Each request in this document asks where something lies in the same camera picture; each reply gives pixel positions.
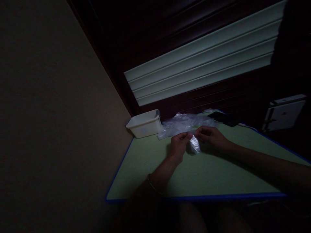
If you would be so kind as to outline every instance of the bracelet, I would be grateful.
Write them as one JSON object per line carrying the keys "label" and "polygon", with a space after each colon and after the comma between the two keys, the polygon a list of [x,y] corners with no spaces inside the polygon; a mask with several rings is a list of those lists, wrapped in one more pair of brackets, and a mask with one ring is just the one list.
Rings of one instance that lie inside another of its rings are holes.
{"label": "bracelet", "polygon": [[151,175],[151,174],[148,174],[148,175],[147,175],[147,181],[148,181],[148,183],[150,184],[150,186],[151,186],[158,194],[164,195],[164,193],[159,192],[159,191],[156,190],[156,188],[152,185],[152,183],[151,183],[151,181],[150,181],[150,175]]}

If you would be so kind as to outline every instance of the smartphone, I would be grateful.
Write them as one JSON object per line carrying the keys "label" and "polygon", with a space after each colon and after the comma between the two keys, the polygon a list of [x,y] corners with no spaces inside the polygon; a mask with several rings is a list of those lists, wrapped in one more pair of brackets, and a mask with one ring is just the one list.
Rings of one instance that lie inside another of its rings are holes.
{"label": "smartphone", "polygon": [[237,119],[235,117],[232,117],[230,115],[226,115],[224,113],[220,112],[213,112],[212,114],[208,115],[210,118],[214,118],[216,121],[222,122],[227,126],[233,127],[237,124],[241,123],[241,119]]}

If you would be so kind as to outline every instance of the table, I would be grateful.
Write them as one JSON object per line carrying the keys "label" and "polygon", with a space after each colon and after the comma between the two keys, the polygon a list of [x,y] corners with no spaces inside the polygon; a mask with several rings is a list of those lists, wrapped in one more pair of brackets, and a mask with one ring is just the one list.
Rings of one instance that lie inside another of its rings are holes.
{"label": "table", "polygon": [[[310,166],[310,162],[255,130],[221,124],[230,141],[277,158]],[[134,138],[106,195],[106,202],[126,201],[134,190],[164,160],[171,138],[156,135]],[[222,155],[207,144],[195,155],[190,148],[170,179],[165,199],[169,201],[231,200],[286,196],[267,179],[246,165]]]}

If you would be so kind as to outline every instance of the plastic bag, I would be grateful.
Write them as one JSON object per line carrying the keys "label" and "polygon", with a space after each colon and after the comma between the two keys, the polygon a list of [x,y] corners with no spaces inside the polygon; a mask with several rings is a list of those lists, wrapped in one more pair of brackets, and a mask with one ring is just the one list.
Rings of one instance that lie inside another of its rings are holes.
{"label": "plastic bag", "polygon": [[[177,134],[190,132],[192,128],[200,126],[218,127],[220,123],[208,116],[196,114],[181,114],[177,113],[173,118],[162,123],[162,131],[158,134],[159,140],[166,137],[173,137]],[[200,153],[200,145],[198,139],[194,136],[195,130],[190,140],[191,150],[198,154]]]}
{"label": "plastic bag", "polygon": [[190,139],[190,148],[191,151],[194,152],[195,154],[199,154],[201,152],[199,140],[194,136],[196,130],[192,130],[189,133],[192,133],[192,138]]}

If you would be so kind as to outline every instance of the beige wall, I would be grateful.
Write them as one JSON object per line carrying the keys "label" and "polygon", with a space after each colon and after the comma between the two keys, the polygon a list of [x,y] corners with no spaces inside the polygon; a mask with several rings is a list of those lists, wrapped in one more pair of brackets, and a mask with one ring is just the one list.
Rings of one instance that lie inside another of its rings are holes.
{"label": "beige wall", "polygon": [[65,0],[4,0],[1,11],[1,224],[105,228],[130,115]]}

